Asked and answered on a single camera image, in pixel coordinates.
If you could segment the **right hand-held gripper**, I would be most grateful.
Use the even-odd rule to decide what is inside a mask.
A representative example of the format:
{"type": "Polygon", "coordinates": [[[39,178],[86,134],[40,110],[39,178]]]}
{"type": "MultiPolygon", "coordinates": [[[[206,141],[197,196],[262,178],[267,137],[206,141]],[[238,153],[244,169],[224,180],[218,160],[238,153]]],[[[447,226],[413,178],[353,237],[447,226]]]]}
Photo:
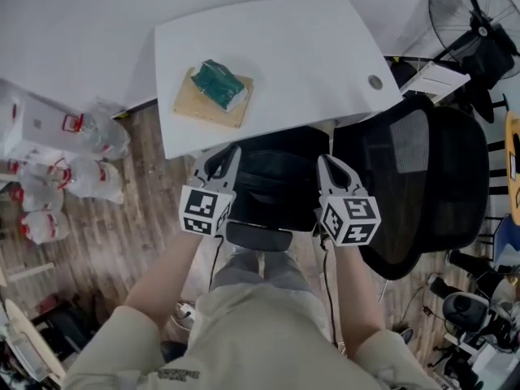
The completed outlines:
{"type": "Polygon", "coordinates": [[[317,172],[321,208],[314,236],[331,240],[335,246],[370,244],[381,216],[375,197],[363,196],[357,172],[330,154],[319,156],[317,172]]]}

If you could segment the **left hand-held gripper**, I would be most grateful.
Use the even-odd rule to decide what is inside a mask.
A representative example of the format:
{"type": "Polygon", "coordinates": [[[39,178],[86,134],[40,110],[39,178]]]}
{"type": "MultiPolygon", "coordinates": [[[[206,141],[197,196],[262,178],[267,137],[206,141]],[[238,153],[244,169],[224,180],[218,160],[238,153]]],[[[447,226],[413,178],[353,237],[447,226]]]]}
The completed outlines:
{"type": "Polygon", "coordinates": [[[234,190],[241,161],[236,144],[214,147],[200,155],[193,168],[193,186],[181,190],[179,219],[181,229],[202,236],[216,236],[231,214],[234,190]]]}

